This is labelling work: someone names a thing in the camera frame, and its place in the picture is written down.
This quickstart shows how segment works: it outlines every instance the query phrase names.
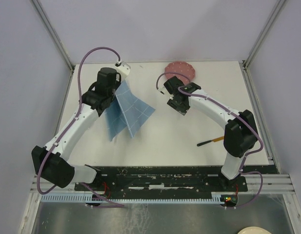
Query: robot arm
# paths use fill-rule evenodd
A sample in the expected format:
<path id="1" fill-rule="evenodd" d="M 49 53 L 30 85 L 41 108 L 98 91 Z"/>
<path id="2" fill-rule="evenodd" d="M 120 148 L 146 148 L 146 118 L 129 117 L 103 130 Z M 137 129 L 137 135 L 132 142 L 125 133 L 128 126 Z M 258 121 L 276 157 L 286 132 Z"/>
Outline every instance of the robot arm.
<path id="1" fill-rule="evenodd" d="M 224 129 L 224 147 L 227 150 L 227 155 L 221 172 L 228 180 L 236 178 L 239 175 L 239 168 L 243 163 L 245 153 L 253 148 L 257 138 L 233 115 L 224 111 L 223 108 L 214 102 L 211 102 L 208 99 L 209 95 L 197 84 L 189 83 L 184 86 L 184 83 L 177 77 L 172 77 L 165 82 L 164 86 L 172 95 L 167 104 L 173 109 L 185 115 L 190 107 L 195 108 L 217 122 Z M 199 95 L 206 98 L 182 94 L 178 89 L 179 87 L 181 87 L 181 91 L 188 94 Z M 239 113 L 239 116 L 246 121 L 255 132 L 258 132 L 254 116 L 250 111 L 245 110 L 239 112 L 224 104 L 221 105 L 233 113 Z"/>
<path id="2" fill-rule="evenodd" d="M 102 115 L 114 100 L 114 92 L 130 72 L 130 67 L 122 62 L 114 68 L 104 67 L 97 74 L 97 81 L 82 95 L 82 107 L 78 117 L 74 112 L 66 125 L 43 148 L 36 146 L 32 150 L 32 158 L 36 174 L 40 169 L 47 153 L 48 157 L 41 177 L 49 182 L 64 188 L 71 182 L 93 183 L 100 174 L 90 166 L 71 166 L 67 163 L 74 146 L 84 132 Z"/>

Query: yellow handle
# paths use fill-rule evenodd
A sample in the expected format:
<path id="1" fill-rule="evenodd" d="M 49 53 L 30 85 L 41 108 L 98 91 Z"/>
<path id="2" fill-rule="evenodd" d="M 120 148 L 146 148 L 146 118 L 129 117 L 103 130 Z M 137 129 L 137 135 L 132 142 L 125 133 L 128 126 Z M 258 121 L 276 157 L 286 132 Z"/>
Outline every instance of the yellow handle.
<path id="1" fill-rule="evenodd" d="M 223 139 L 224 139 L 224 136 L 215 138 L 215 139 L 213 139 L 212 141 L 213 141 L 213 142 L 217 142 L 217 141 L 220 141 L 220 140 L 223 140 Z"/>

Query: metal floor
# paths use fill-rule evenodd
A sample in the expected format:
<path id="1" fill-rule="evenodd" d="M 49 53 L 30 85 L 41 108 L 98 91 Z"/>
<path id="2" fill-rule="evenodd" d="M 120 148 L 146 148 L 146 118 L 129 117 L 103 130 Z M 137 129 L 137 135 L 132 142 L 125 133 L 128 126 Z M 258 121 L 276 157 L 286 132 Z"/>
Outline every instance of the metal floor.
<path id="1" fill-rule="evenodd" d="M 251 197 L 240 195 L 240 203 Z M 32 234 L 237 234 L 249 226 L 294 234 L 282 195 L 261 195 L 239 210 L 204 204 L 91 209 L 78 203 L 40 203 Z"/>

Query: paintbrush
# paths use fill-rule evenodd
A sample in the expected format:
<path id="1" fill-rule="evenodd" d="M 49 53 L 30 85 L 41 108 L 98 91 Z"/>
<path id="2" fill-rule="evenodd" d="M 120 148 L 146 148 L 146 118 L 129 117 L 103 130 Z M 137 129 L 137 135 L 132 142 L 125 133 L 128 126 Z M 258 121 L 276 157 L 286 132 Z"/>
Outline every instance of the paintbrush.
<path id="1" fill-rule="evenodd" d="M 215 139 L 213 139 L 213 140 L 207 140 L 207 141 L 198 143 L 197 146 L 206 145 L 206 144 L 208 144 L 208 143 L 210 143 L 210 142 L 217 142 L 217 141 L 220 141 L 220 140 L 223 140 L 223 139 L 224 139 L 224 136 L 218 137 L 218 138 L 215 138 Z"/>

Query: blue cloth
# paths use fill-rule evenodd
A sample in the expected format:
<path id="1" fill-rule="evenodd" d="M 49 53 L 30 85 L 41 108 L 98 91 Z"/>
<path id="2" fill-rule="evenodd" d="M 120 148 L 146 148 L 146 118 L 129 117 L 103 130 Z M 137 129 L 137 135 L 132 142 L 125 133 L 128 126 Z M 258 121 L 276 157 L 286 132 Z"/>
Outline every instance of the blue cloth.
<path id="1" fill-rule="evenodd" d="M 155 109 L 134 96 L 125 81 L 115 95 L 116 99 L 105 110 L 109 139 L 112 141 L 125 127 L 133 138 Z"/>

